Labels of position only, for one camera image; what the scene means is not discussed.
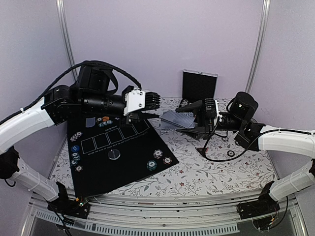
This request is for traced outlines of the blue round button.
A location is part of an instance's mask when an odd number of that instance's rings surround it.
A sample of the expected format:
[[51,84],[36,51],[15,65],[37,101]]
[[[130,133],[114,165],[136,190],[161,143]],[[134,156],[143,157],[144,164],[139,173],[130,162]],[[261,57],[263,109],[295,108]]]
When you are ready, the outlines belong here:
[[80,150],[80,147],[78,145],[74,145],[70,148],[71,152],[78,152]]

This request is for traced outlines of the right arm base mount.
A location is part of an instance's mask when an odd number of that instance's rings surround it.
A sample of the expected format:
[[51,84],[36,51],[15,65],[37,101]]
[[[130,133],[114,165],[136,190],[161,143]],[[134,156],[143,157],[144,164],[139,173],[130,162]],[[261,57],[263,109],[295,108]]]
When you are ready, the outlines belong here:
[[253,226],[259,231],[268,231],[276,221],[280,210],[278,203],[268,201],[241,201],[236,211],[241,219],[252,219]]

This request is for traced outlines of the green chip stack top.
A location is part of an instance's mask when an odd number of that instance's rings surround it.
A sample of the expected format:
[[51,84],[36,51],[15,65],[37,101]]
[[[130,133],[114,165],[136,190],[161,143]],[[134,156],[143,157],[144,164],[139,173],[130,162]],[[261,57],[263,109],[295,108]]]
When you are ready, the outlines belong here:
[[103,121],[102,118],[97,118],[96,123],[99,127],[105,127],[105,126],[111,125],[113,121],[110,119],[108,121]]

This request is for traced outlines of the red poker chip stack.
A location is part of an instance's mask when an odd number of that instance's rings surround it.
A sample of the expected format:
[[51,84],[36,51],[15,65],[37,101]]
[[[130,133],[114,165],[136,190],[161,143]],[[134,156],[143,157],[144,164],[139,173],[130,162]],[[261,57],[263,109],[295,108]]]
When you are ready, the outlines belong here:
[[235,152],[232,151],[232,150],[229,150],[229,151],[227,152],[227,155],[228,155],[229,157],[234,157],[234,156],[235,156]]

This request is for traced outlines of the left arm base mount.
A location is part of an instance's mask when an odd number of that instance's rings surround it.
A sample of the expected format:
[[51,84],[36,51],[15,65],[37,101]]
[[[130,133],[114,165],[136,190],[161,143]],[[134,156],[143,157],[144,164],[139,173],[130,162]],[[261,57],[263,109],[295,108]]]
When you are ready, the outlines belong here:
[[91,207],[88,201],[87,198],[83,197],[77,197],[73,200],[68,196],[58,197],[56,200],[48,202],[47,208],[61,215],[87,219]]

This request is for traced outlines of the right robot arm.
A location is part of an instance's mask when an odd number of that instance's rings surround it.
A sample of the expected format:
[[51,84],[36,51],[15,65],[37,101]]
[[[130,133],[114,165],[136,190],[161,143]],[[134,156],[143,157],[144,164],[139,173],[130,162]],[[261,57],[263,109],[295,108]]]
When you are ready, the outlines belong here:
[[297,171],[266,184],[254,210],[265,214],[282,198],[304,190],[315,183],[315,132],[275,128],[253,122],[258,108],[254,98],[240,91],[231,99],[226,112],[219,111],[218,102],[205,98],[176,109],[178,113],[194,113],[197,127],[181,132],[196,139],[209,140],[216,131],[233,131],[234,140],[245,151],[273,150],[310,157],[311,160]]

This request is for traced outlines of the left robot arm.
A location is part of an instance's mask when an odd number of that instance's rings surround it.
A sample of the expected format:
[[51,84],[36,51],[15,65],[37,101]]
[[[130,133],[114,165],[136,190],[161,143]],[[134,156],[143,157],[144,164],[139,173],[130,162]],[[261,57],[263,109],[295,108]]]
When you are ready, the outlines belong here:
[[0,123],[1,179],[24,185],[62,213],[73,209],[65,186],[28,166],[14,145],[75,115],[113,116],[126,125],[153,118],[152,110],[160,107],[159,94],[144,91],[133,76],[112,64],[86,60],[70,68],[75,69],[79,69],[79,77],[74,84],[58,85],[54,80],[35,101]]

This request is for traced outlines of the blue playing card deck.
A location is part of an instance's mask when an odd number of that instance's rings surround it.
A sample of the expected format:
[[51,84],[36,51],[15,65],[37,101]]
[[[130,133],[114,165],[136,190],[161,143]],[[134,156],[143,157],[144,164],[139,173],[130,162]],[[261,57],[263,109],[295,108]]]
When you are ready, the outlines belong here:
[[195,127],[195,117],[193,113],[178,113],[175,111],[167,111],[160,116],[160,119],[180,128]]

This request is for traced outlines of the dealt card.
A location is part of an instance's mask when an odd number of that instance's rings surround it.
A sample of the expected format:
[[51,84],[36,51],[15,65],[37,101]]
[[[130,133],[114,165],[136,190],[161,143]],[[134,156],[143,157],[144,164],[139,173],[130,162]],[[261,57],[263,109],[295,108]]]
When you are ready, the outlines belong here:
[[95,117],[93,118],[86,118],[86,123],[85,123],[85,127],[86,128],[91,128],[95,126]]

